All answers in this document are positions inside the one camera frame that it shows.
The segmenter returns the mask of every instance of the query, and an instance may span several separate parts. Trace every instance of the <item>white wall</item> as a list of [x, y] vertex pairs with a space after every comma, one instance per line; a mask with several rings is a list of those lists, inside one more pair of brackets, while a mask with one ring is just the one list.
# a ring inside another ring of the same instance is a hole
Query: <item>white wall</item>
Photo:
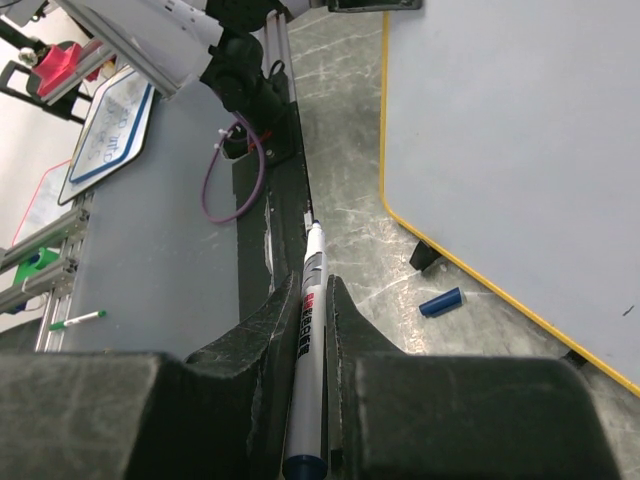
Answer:
[[[30, 23], [22, 31], [46, 43], [74, 40], [85, 44], [87, 41], [61, 9], [38, 23]], [[18, 51], [13, 46], [0, 40], [0, 69], [9, 60], [17, 60], [17, 56]], [[26, 79], [23, 75], [17, 78]], [[22, 80], [14, 83], [23, 85]], [[58, 119], [0, 94], [0, 246], [7, 248], [11, 245], [44, 172], [70, 158], [80, 128], [76, 123]], [[0, 291], [10, 286], [12, 281], [13, 272], [0, 276]], [[38, 312], [0, 315], [0, 331], [39, 315]]]

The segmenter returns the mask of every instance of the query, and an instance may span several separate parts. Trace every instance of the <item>gray table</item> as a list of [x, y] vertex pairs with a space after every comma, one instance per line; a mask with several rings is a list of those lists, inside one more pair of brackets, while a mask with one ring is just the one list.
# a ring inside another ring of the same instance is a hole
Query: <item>gray table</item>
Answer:
[[[185, 357], [239, 322], [236, 223], [200, 210], [218, 129], [233, 123], [192, 84], [151, 114], [140, 157], [96, 190], [69, 317], [108, 317], [61, 335], [61, 351], [165, 351]], [[236, 209], [232, 163], [216, 166], [210, 210]]]
[[395, 218], [636, 394], [639, 14], [627, 0], [394, 14], [383, 112]]

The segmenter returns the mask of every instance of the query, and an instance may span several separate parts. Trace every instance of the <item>green marker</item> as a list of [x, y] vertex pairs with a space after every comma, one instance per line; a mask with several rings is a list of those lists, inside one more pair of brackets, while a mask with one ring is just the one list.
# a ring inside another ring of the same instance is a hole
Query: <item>green marker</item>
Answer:
[[97, 312], [88, 313], [81, 317], [70, 318], [69, 320], [65, 320], [64, 322], [54, 323], [49, 327], [49, 330], [52, 332], [55, 330], [63, 330], [72, 325], [78, 325], [79, 323], [88, 322], [89, 320], [93, 320], [94, 318], [102, 318], [102, 317], [105, 317], [106, 315], [107, 315], [106, 310], [100, 310]]

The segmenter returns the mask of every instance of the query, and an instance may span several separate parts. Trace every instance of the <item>yellow edge trim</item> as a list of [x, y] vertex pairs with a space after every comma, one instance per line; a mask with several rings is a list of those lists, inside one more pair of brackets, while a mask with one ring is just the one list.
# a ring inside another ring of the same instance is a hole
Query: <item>yellow edge trim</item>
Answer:
[[380, 110], [380, 199], [382, 200], [382, 204], [384, 205], [384, 208], [387, 210], [387, 212], [389, 212], [389, 215], [391, 215], [396, 222], [398, 222], [404, 228], [409, 230], [416, 237], [428, 243], [429, 246], [431, 246], [432, 248], [440, 252], [440, 254], [442, 254], [443, 257], [446, 257], [449, 260], [451, 260], [453, 263], [455, 263], [457, 266], [459, 266], [461, 269], [463, 269], [473, 278], [475, 278], [480, 283], [490, 288], [494, 293], [496, 293], [497, 295], [502, 297], [505, 301], [507, 301], [508, 303], [513, 305], [515, 308], [520, 310], [527, 317], [529, 317], [531, 320], [536, 322], [538, 325], [540, 325], [542, 328], [544, 328], [547, 332], [549, 332], [551, 335], [556, 337], [562, 343], [567, 345], [572, 350], [578, 352], [580, 355], [582, 355], [584, 358], [589, 360], [589, 362], [591, 362], [593, 365], [598, 367], [604, 373], [606, 373], [607, 375], [612, 377], [614, 380], [619, 382], [622, 386], [624, 386], [625, 388], [628, 388], [634, 394], [640, 397], [640, 387], [631, 383], [627, 378], [625, 378], [624, 376], [616, 372], [613, 368], [609, 367], [607, 364], [605, 364], [600, 359], [595, 357], [588, 350], [586, 350], [585, 348], [575, 343], [573, 340], [567, 337], [564, 333], [562, 333], [556, 327], [551, 325], [549, 322], [545, 321], [542, 317], [540, 317], [539, 315], [531, 311], [529, 308], [525, 307], [523, 304], [518, 302], [515, 298], [510, 296], [507, 292], [502, 290], [500, 287], [491, 283], [485, 277], [483, 277], [478, 272], [473, 270], [471, 267], [466, 265], [462, 260], [458, 259], [454, 255], [446, 251], [444, 248], [442, 248], [440, 245], [438, 245], [436, 242], [434, 242], [430, 238], [424, 236], [416, 228], [409, 225], [405, 220], [400, 218], [398, 215], [396, 215], [393, 212], [393, 210], [391, 210], [391, 207], [387, 203], [387, 199], [384, 196], [384, 157], [386, 152], [385, 147], [386, 147], [386, 136], [387, 136], [387, 128], [386, 128], [386, 125], [387, 125], [387, 67], [389, 65], [388, 63], [389, 62], [389, 28], [390, 28], [389, 13], [385, 12], [383, 17], [383, 26], [382, 26], [382, 92], [381, 92], [382, 103], [381, 103], [381, 110]]

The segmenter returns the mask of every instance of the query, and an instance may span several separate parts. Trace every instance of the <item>gray floor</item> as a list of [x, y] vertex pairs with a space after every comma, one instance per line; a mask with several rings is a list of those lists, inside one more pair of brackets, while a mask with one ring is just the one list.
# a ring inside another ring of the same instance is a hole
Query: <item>gray floor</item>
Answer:
[[[314, 207], [332, 273], [361, 312], [400, 348], [420, 354], [536, 355], [567, 349], [454, 265], [425, 273], [408, 260], [416, 239], [378, 195], [382, 18], [312, 11], [290, 26]], [[425, 319], [417, 305], [460, 286], [461, 309]], [[626, 479], [640, 479], [640, 399], [587, 365], [601, 421]]]

